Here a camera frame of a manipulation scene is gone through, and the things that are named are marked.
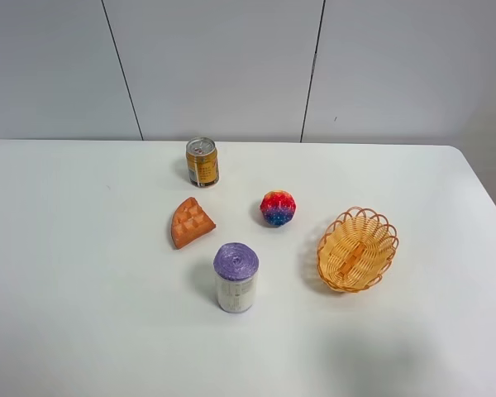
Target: can label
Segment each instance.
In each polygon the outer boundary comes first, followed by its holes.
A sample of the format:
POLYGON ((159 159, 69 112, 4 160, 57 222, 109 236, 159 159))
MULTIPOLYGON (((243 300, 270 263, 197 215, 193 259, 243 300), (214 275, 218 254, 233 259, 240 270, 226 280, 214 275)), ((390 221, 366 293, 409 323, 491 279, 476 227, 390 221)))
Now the can label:
POLYGON ((241 313, 254 303, 257 273, 243 281, 223 279, 215 273, 217 300, 221 308, 229 313, 241 313))
POLYGON ((213 159, 203 159, 204 162, 192 161, 188 158, 189 178, 198 187, 211 186, 218 181, 217 155, 213 159))

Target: purple lid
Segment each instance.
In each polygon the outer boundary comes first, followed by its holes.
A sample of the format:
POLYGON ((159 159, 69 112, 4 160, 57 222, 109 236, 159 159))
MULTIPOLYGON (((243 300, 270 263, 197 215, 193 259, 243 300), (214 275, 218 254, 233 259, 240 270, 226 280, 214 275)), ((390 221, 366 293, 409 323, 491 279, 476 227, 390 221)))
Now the purple lid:
POLYGON ((213 267, 223 279, 243 281, 259 269, 259 259, 248 246, 239 242, 229 242, 219 248, 213 267))

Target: colorful ball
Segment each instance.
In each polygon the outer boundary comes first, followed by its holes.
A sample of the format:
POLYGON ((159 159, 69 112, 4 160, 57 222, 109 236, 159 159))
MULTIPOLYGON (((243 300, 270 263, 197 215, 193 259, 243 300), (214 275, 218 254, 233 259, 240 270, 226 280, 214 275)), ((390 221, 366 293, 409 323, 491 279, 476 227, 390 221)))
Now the colorful ball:
POLYGON ((265 221, 272 226, 283 226, 296 212, 296 203, 292 194, 284 190, 268 192, 260 205, 265 221))

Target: toy food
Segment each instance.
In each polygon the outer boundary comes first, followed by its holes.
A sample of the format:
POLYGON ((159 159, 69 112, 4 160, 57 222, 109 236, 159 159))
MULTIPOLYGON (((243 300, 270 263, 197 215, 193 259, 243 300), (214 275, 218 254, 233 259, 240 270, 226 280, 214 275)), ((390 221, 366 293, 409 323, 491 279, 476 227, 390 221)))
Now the toy food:
POLYGON ((272 190, 263 197, 260 205, 265 221, 272 226, 283 226, 296 212, 292 194, 284 190, 272 190))
POLYGON ((215 223, 198 205, 195 197, 190 197, 174 211, 171 237, 174 246, 182 248, 214 228, 215 223))

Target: basket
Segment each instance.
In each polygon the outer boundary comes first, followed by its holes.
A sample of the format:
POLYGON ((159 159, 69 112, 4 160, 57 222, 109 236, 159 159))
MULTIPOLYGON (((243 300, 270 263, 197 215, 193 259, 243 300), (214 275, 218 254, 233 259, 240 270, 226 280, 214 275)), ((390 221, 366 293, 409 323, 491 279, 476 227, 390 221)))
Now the basket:
POLYGON ((331 289, 360 292, 382 280, 398 247, 384 215, 353 207, 331 223, 317 246, 317 271, 331 289))

